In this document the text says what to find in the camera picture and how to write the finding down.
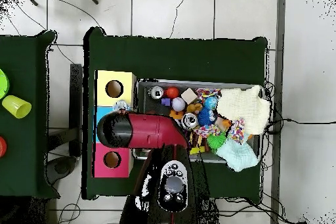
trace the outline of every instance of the gray bin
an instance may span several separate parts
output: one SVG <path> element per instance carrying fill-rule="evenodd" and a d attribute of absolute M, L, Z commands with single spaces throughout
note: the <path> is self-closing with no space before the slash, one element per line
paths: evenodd
<path fill-rule="evenodd" d="M 187 88 L 197 89 L 197 88 L 217 88 L 217 89 L 233 89 L 240 88 L 241 90 L 246 90 L 252 88 L 254 85 L 248 84 L 229 84 L 229 83 L 213 83 L 213 82 L 194 82 L 194 81 L 176 81 L 176 80 L 158 80 L 158 82 L 152 81 L 142 81 L 141 79 L 137 83 L 136 90 L 138 95 L 138 111 L 140 113 L 146 113 L 153 110 L 156 114 L 168 116 L 171 108 L 161 105 L 159 101 L 151 98 L 147 93 L 147 90 L 153 86 L 161 86 L 163 88 L 168 88 L 170 86 L 179 89 L 180 93 L 183 93 Z M 264 88 L 261 87 L 261 92 L 259 93 L 260 98 L 264 98 Z M 253 149 L 255 155 L 260 160 L 261 158 L 261 137 L 262 135 L 254 135 L 253 138 L 247 141 L 247 143 Z M 146 159 L 149 150 L 146 149 L 133 149 L 133 156 L 138 159 Z M 199 154 L 191 154 L 190 160 L 193 162 L 195 160 L 200 160 L 201 157 L 205 163 L 226 163 L 225 160 L 213 154 L 212 152 L 202 152 Z"/>

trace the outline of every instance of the dark green tablecloth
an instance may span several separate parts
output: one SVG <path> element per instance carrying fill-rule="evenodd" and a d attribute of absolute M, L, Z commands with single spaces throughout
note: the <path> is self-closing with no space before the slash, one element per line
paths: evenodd
<path fill-rule="evenodd" d="M 95 70 L 132 72 L 137 78 L 263 85 L 265 38 L 253 41 L 160 39 L 105 36 L 91 28 L 84 38 L 83 196 L 121 196 L 134 188 L 142 161 L 135 160 L 126 179 L 92 178 Z M 236 173 L 224 164 L 205 165 L 212 197 L 247 197 L 259 201 L 259 165 Z"/>
<path fill-rule="evenodd" d="M 35 37 L 0 36 L 0 68 L 10 81 L 8 95 L 32 105 L 31 112 L 16 119 L 0 105 L 0 136 L 7 152 L 0 158 L 0 195 L 57 197 L 45 179 L 47 158 L 47 47 L 54 32 Z"/>

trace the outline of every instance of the purple cube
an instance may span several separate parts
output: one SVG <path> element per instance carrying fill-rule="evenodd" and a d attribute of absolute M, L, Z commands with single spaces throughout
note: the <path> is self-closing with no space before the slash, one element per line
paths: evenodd
<path fill-rule="evenodd" d="M 161 99 L 161 104 L 165 106 L 171 105 L 171 99 Z"/>

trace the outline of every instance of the yellow cup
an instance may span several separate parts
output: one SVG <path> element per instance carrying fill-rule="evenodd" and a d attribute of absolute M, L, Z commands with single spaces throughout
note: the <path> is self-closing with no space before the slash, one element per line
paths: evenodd
<path fill-rule="evenodd" d="M 30 110 L 32 109 L 32 105 L 23 99 L 19 99 L 14 95 L 7 95 L 3 99 L 3 107 L 7 109 L 15 118 L 22 119 L 26 117 Z"/>

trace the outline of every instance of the green plate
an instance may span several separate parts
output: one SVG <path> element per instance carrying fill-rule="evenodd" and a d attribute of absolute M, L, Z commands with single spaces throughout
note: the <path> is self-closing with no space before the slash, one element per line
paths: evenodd
<path fill-rule="evenodd" d="M 9 90 L 9 80 L 6 74 L 0 69 L 0 99 L 2 99 Z"/>

